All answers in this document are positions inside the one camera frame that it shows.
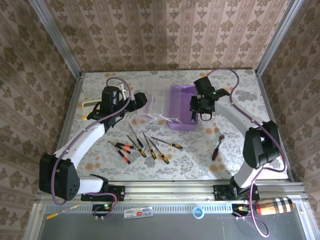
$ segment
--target wall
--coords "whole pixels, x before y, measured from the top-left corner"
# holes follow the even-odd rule
[[[22,239],[75,79],[28,1],[0,1],[0,239]]]
[[[262,80],[320,226],[320,1],[304,1]]]
[[[254,68],[288,0],[45,0],[83,72]]]

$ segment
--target cable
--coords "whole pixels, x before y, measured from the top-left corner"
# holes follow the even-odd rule
[[[127,101],[126,103],[124,104],[124,106],[122,108],[120,108],[118,111],[114,112],[114,113],[111,113],[109,114],[108,116],[105,116],[93,123],[91,123],[89,126],[87,126],[85,129],[83,129],[71,142],[70,144],[65,148],[65,150],[61,153],[61,155],[58,157],[58,159],[56,160],[54,166],[53,166],[53,170],[52,170],[52,174],[51,174],[51,195],[52,195],[52,200],[53,202],[58,205],[58,206],[62,206],[63,204],[66,203],[67,200],[64,200],[64,202],[58,202],[57,200],[57,197],[56,197],[56,194],[55,194],[55,176],[56,176],[56,171],[57,171],[57,167],[58,167],[58,164],[59,162],[61,161],[61,159],[63,158],[63,156],[65,154],[67,154],[70,150],[70,148],[76,143],[76,141],[79,140],[79,138],[84,134],[86,133],[90,128],[92,128],[93,126],[97,125],[98,123],[106,120],[106,119],[109,119],[111,117],[113,117],[114,115],[117,115],[118,113],[122,112],[124,109],[126,109],[126,107],[128,106],[130,100],[131,100],[131,90],[130,90],[130,86],[129,84],[123,80],[122,78],[120,77],[116,77],[116,76],[112,76],[110,78],[107,79],[107,81],[105,82],[106,86],[108,86],[108,82],[112,79],[117,79],[117,80],[120,80],[122,81],[125,86],[128,88],[128,92],[129,92],[129,97],[127,98]],[[107,194],[103,194],[103,193],[87,193],[88,195],[94,195],[94,196],[102,196],[102,195],[107,195]]]
[[[117,202],[118,202],[118,199],[117,199],[117,196],[113,193],[110,193],[110,192],[103,192],[103,193],[86,193],[86,194],[89,194],[89,195],[92,195],[92,196],[112,196],[113,197],[113,201],[114,201],[114,204],[112,204],[112,208],[110,209],[110,211],[104,215],[103,217],[106,218],[108,217],[111,212],[114,210]],[[96,216],[96,213],[98,211],[98,209],[102,208],[101,206],[100,207],[97,207],[94,209],[94,212],[93,212],[93,216],[95,217]]]
[[[233,87],[233,89],[231,90],[230,92],[230,96],[229,96],[229,100],[230,100],[230,103],[232,104],[232,106],[238,110],[238,112],[240,112],[241,114],[243,114],[246,118],[248,118],[251,122],[253,122],[254,124],[256,124],[271,140],[272,142],[275,144],[275,146],[278,148],[278,151],[279,153],[281,154],[281,157],[282,157],[282,161],[283,161],[283,169],[282,170],[277,170],[277,169],[274,169],[274,168],[270,168],[270,167],[262,167],[260,169],[260,171],[257,173],[257,175],[253,178],[252,182],[251,182],[251,186],[250,186],[250,194],[249,194],[249,208],[251,210],[251,216],[246,216],[246,218],[252,218],[252,221],[253,221],[253,224],[256,228],[256,230],[259,232],[259,234],[264,237],[264,238],[267,238],[269,235],[270,235],[270,231],[267,227],[267,225],[258,217],[254,216],[254,209],[253,209],[253,204],[252,204],[252,193],[253,193],[253,188],[254,188],[254,183],[256,181],[256,179],[258,178],[258,176],[260,175],[260,173],[262,172],[262,170],[270,170],[270,171],[273,171],[273,172],[277,172],[277,173],[284,173],[287,171],[287,166],[288,166],[288,160],[287,158],[285,157],[285,153],[283,152],[281,146],[279,145],[279,143],[277,142],[277,140],[259,123],[257,122],[255,119],[253,119],[250,115],[248,115],[246,112],[244,112],[243,110],[241,110],[233,101],[232,99],[232,94],[234,93],[236,87],[239,85],[239,82],[240,82],[240,78],[239,78],[239,75],[232,69],[230,68],[227,68],[227,67],[223,67],[223,68],[215,68],[213,69],[211,72],[209,72],[206,76],[208,77],[211,73],[217,71],[217,70],[228,70],[230,72],[232,72],[235,76],[236,76],[236,85]],[[257,225],[257,222],[256,222],[256,219],[258,219],[259,221],[262,222],[262,224],[265,226],[266,228],[266,234],[262,233],[261,230],[259,229],[258,225]]]
[[[242,218],[243,220],[245,220],[245,219],[248,219],[248,218],[252,218],[252,216],[242,216],[241,214],[239,214],[239,213],[237,213],[236,211],[233,211],[232,212],[234,215],[237,215],[239,218]],[[254,217],[256,220],[258,220],[258,221],[260,221],[260,223],[262,223],[264,226],[265,226],[265,229],[266,229],[266,236],[269,236],[270,235],[270,232],[269,232],[269,229],[268,229],[268,227],[267,227],[267,224],[263,221],[263,220],[261,220],[260,218],[258,218],[258,217]]]

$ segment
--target red and black screwdriver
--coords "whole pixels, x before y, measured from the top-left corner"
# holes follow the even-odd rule
[[[218,153],[219,153],[220,144],[223,142],[224,139],[225,139],[225,136],[224,136],[224,135],[220,135],[220,136],[219,136],[219,143],[218,143],[218,146],[216,146],[215,150],[213,151],[212,161],[216,160],[216,158],[217,158],[217,156],[218,156]]]
[[[134,149],[135,147],[134,146],[131,146],[131,145],[128,145],[128,144],[124,144],[124,143],[121,143],[121,142],[113,142],[113,141],[108,141],[109,143],[115,145],[116,147],[118,146],[121,146],[121,147],[125,147],[125,148],[128,148],[128,149]]]
[[[131,162],[129,161],[129,158],[127,156],[125,156],[120,150],[118,150],[116,148],[117,152],[120,154],[120,156],[128,163],[128,164],[131,164]]]
[[[120,146],[120,145],[117,145],[117,144],[114,144],[113,142],[111,142],[111,141],[108,141],[109,143],[111,143],[113,146],[115,146],[116,148],[118,148],[118,149],[121,149],[122,151],[124,151],[125,153],[127,153],[127,154],[131,154],[131,152],[128,150],[128,149],[126,149],[126,148],[124,148],[124,147],[122,147],[122,146]]]

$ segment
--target table surface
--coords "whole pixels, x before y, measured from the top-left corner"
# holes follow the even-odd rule
[[[209,70],[175,70],[175,71],[126,71],[126,72],[95,72],[84,73],[82,91],[79,96],[77,109],[72,123],[70,138],[81,129],[85,121],[82,119],[82,103],[101,98],[106,80],[111,76],[126,80],[132,93],[140,92],[143,80],[156,79],[161,84],[163,79],[172,84],[193,84],[204,77]],[[262,119],[268,121],[268,113],[261,95],[257,77],[253,69],[236,70],[240,83],[233,93],[233,98],[243,108]],[[236,84],[237,79],[227,70],[216,71],[209,77],[215,89],[225,88],[228,92]],[[136,134],[144,144],[147,158],[134,150],[128,155],[131,164],[128,165],[121,158],[116,149],[107,141],[130,144],[126,134],[135,139],[128,123],[131,123]],[[183,146],[183,150],[158,142],[158,148],[169,159],[165,164],[157,153],[154,160],[146,147],[142,131],[149,137],[153,136],[176,142]],[[215,161],[211,160],[213,150],[219,136],[223,134],[225,140],[219,148],[219,155]],[[224,117],[213,115],[212,120],[199,120],[195,131],[171,130],[168,124],[159,127],[141,125],[136,122],[136,114],[129,113],[117,123],[114,128],[101,137],[86,153],[78,165],[77,172],[81,176],[96,174],[111,181],[139,181],[139,180],[216,180],[229,179],[238,172],[244,159],[242,156],[244,137]],[[275,159],[269,166],[282,169],[281,158]],[[259,179],[287,179],[286,173],[263,171]]]

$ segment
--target purple container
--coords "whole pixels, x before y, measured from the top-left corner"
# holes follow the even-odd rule
[[[172,85],[170,91],[169,118],[174,118],[177,109],[179,109],[181,123],[174,120],[172,123],[168,121],[169,127],[172,130],[194,131],[198,124],[198,116],[195,122],[191,121],[190,100],[197,93],[195,86],[190,84]]]

